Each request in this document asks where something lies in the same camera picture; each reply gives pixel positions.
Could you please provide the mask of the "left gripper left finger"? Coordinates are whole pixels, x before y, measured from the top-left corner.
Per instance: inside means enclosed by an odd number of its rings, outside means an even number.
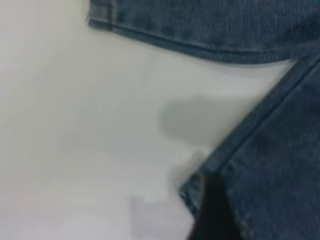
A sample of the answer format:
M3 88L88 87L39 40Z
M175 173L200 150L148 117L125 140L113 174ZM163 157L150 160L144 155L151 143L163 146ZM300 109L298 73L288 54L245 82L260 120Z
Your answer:
M165 197L130 199L130 233L134 240L186 240L194 218L183 203L179 189L204 162L207 155L195 151L190 158L173 166L165 179Z

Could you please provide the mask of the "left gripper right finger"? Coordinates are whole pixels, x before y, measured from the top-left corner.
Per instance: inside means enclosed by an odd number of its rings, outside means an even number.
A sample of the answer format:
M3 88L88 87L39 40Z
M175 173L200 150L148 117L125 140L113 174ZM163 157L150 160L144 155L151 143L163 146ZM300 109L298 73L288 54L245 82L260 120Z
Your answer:
M219 175L204 178L204 192L192 229L194 240L241 240L241 230Z

